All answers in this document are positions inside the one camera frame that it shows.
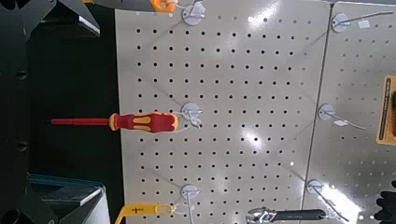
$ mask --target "metal bracket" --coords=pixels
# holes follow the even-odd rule
[[[202,5],[203,1],[194,1],[194,4],[187,6],[183,10],[183,20],[190,26],[197,25],[205,18],[205,7]]]
[[[190,224],[194,224],[194,220],[192,219],[192,209],[191,209],[190,200],[194,199],[199,193],[200,190],[198,190],[198,188],[195,187],[194,185],[186,185],[180,190],[181,197],[187,200],[187,205],[189,206]]]
[[[332,18],[332,29],[336,33],[343,33],[348,26],[350,26],[350,22],[347,22],[346,14],[337,14]]]
[[[181,107],[181,115],[184,119],[189,120],[191,125],[195,128],[201,128],[201,120],[198,119],[199,115],[204,113],[198,105],[194,103],[187,103]]]

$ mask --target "white pegboard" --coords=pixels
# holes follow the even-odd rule
[[[330,5],[205,1],[206,19],[116,11],[120,112],[198,104],[202,130],[122,131],[125,202],[172,203],[197,186],[195,223],[245,223],[249,209],[299,209]],[[128,223],[186,223],[187,216]]]
[[[376,12],[395,11],[395,6],[353,3],[335,4],[332,15],[350,19]],[[308,179],[319,179],[336,208],[349,223],[378,223],[373,215],[379,192],[394,190],[394,147],[375,142],[381,112],[385,75],[395,75],[396,17],[368,19],[369,29],[357,21],[341,33],[329,34],[319,105],[333,105],[336,114],[367,128],[338,127],[330,120],[316,122]],[[317,195],[306,194],[304,208],[324,208]],[[340,223],[330,220],[323,223]]]

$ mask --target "screwdriver handle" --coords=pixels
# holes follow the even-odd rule
[[[288,220],[322,220],[326,213],[321,209],[297,210],[297,211],[279,211],[273,221]]]
[[[109,119],[109,126],[113,131],[123,128],[150,133],[173,132],[178,127],[178,117],[172,113],[159,112],[139,116],[113,114]]]

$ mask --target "red and yellow screwdriver handle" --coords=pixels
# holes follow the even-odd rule
[[[178,117],[171,113],[154,112],[147,115],[111,115],[108,120],[111,130],[120,128],[141,130],[150,133],[173,132],[178,127]]]
[[[154,112],[147,115],[111,115],[110,119],[52,119],[54,125],[110,126],[118,129],[140,130],[150,133],[173,132],[178,127],[178,117],[171,113]]]

